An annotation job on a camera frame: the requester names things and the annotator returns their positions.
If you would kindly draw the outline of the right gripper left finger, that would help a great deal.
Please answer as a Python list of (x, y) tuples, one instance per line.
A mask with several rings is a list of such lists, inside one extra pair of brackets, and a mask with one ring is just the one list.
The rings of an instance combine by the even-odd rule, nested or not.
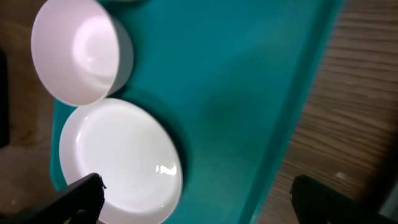
[(96, 223), (104, 205), (105, 188), (101, 176), (91, 173), (53, 197), (1, 218), (1, 224)]

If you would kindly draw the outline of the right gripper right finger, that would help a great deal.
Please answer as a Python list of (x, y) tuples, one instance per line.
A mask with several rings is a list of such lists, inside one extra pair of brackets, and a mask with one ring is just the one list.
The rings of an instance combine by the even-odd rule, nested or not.
[(299, 224), (396, 224), (307, 175), (294, 178), (290, 196)]

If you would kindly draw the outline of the white round plate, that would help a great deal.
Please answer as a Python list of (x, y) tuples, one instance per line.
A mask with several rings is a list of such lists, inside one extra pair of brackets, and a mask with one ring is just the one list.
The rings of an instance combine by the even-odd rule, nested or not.
[(106, 187), (103, 223), (162, 223), (182, 194), (182, 166), (160, 123), (114, 98), (77, 108), (59, 140), (66, 183), (97, 173)]

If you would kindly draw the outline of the pink bowl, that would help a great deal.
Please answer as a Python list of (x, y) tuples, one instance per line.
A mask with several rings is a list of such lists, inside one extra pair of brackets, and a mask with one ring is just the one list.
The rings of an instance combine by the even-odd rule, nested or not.
[(44, 87), (70, 106), (118, 91), (134, 66), (127, 30), (94, 0), (46, 1), (34, 21), (31, 52)]

